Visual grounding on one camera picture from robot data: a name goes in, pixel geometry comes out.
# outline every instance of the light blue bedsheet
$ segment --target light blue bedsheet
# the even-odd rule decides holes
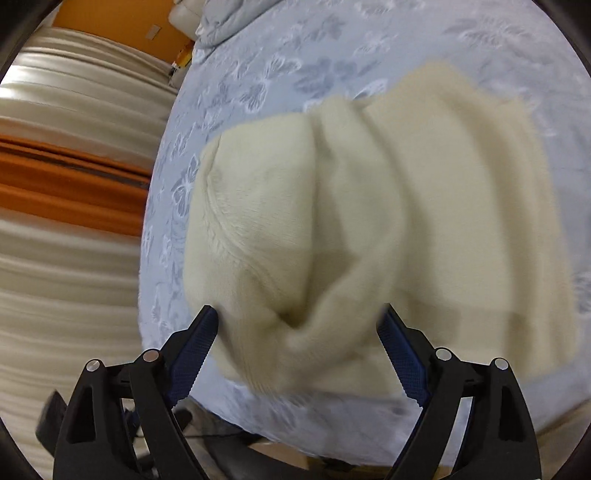
[[[159,347],[193,316],[183,293],[187,212],[199,154],[241,122],[301,111],[327,95],[383,92],[445,59],[478,85],[520,95],[550,159],[584,327],[591,313],[591,79],[531,0],[283,0],[189,71],[164,134],[142,239],[139,327]],[[537,428],[591,397],[591,351],[525,385]],[[392,463],[418,416],[406,398],[251,394],[209,358],[192,395],[243,428],[350,463]],[[447,451],[457,450],[466,407]]]

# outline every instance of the cream cloth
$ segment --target cream cloth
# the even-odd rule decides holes
[[[240,125],[206,146],[184,288],[222,318],[214,353],[253,389],[380,397],[400,384],[384,303],[460,358],[521,380],[578,330],[545,155],[520,100],[443,63],[384,95]]]

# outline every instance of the orange curtain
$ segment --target orange curtain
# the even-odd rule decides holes
[[[0,135],[0,207],[140,236],[151,172]]]

